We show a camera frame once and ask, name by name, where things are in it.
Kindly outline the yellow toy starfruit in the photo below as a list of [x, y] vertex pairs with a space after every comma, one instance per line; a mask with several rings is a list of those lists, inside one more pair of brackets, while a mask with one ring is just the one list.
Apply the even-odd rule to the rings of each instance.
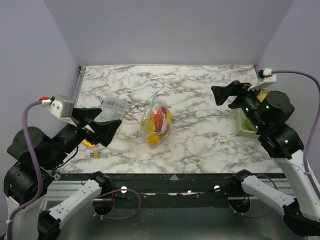
[[155, 122], [147, 117], [143, 118], [140, 123], [141, 130], [144, 130], [144, 133], [154, 133], [156, 131]]

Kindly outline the yellow toy banana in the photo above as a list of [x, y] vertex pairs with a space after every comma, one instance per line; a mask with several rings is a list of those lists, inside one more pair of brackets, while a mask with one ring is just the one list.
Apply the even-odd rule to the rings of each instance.
[[166, 122], [167, 122], [167, 126], [166, 126], [166, 130], [165, 130], [165, 134], [169, 131], [170, 127], [171, 127], [171, 123], [172, 123], [172, 119], [171, 119], [171, 113], [169, 110], [166, 111], [166, 114], [165, 114], [165, 119], [166, 119]]

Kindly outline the yellow toy lemon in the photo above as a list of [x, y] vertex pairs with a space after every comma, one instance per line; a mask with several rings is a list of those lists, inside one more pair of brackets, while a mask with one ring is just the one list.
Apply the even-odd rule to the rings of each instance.
[[160, 143], [161, 139], [162, 139], [163, 135], [150, 135], [146, 138], [146, 142], [150, 145], [157, 145]]
[[264, 101], [266, 97], [267, 97], [266, 93], [260, 93], [259, 95], [257, 95], [257, 98], [261, 103]]

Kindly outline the clear zip top bag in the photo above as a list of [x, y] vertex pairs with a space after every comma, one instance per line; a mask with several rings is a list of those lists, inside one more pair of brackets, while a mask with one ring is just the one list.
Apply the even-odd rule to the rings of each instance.
[[171, 112], [167, 103], [159, 98], [160, 92], [153, 94], [140, 121], [140, 136], [152, 147], [168, 135], [172, 126]]

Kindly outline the red toy tomato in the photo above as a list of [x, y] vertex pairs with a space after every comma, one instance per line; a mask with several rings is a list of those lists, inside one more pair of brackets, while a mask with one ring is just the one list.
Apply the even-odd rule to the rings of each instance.
[[166, 121], [167, 109], [164, 106], [156, 108], [152, 113], [152, 120], [155, 123], [155, 131], [159, 134], [165, 134], [167, 121]]

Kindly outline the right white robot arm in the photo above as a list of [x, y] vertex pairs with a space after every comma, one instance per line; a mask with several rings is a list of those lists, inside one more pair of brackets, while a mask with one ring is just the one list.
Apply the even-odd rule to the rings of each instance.
[[229, 97], [230, 109], [241, 109], [255, 126], [258, 140], [283, 171], [294, 196], [263, 183], [253, 173], [242, 170], [231, 178], [230, 191], [241, 196], [252, 195], [275, 210], [287, 227], [301, 237], [320, 234], [319, 183], [313, 179], [310, 165], [304, 159], [306, 148], [298, 133], [286, 123], [295, 108], [281, 91], [270, 91], [263, 101], [261, 92], [250, 83], [233, 81], [227, 86], [212, 86], [215, 103], [221, 106]]

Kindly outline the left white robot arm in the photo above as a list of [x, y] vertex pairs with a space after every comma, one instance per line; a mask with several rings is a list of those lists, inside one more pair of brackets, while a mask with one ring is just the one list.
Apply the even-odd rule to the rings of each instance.
[[83, 140], [107, 147], [122, 124], [120, 119], [96, 122], [100, 108], [75, 108], [71, 119], [54, 137], [28, 126], [27, 106], [22, 114], [22, 129], [14, 136], [7, 152], [16, 163], [4, 177], [4, 194], [8, 207], [6, 239], [55, 240], [64, 224], [95, 197], [107, 197], [111, 179], [94, 172], [84, 187], [56, 207], [41, 211], [40, 206], [56, 169]]

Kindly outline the small yellow plastic piece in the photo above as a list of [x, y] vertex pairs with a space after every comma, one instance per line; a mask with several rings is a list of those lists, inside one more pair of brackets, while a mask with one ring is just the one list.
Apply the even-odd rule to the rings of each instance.
[[86, 147], [89, 147], [89, 148], [92, 148], [92, 149], [95, 148], [95, 145], [90, 143], [89, 141], [83, 140], [81, 143], [83, 145], [85, 145]]

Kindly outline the clear plastic packet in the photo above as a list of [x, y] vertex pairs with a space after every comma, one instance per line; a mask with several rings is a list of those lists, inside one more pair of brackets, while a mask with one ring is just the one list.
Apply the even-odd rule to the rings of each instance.
[[121, 120], [128, 107], [128, 102], [115, 97], [107, 96], [101, 102], [102, 112], [94, 119], [96, 122]]

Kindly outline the small yellow connector sticker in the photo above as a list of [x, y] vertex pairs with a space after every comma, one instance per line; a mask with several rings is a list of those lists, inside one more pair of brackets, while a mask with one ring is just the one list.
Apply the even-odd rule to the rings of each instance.
[[89, 154], [91, 159], [100, 159], [103, 156], [103, 153], [100, 151], [93, 151]]

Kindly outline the beige plastic basket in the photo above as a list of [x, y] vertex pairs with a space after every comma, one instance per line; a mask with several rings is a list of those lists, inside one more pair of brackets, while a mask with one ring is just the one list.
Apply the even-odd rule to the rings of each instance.
[[256, 128], [245, 116], [244, 112], [240, 109], [236, 109], [236, 135], [240, 137], [258, 139], [259, 135], [256, 134]]

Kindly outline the green toy cabbage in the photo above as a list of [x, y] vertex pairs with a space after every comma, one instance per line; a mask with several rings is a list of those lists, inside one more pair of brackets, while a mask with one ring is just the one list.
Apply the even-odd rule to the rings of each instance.
[[249, 131], [252, 131], [252, 132], [257, 131], [256, 126], [254, 124], [252, 124], [252, 122], [248, 118], [245, 120], [245, 125]]

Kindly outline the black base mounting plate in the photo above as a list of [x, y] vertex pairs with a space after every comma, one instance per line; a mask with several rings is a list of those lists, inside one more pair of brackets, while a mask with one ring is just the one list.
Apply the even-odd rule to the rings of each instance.
[[245, 195], [240, 182], [251, 173], [109, 173], [102, 193], [127, 187], [132, 192], [115, 193], [115, 207], [227, 208], [228, 199]]

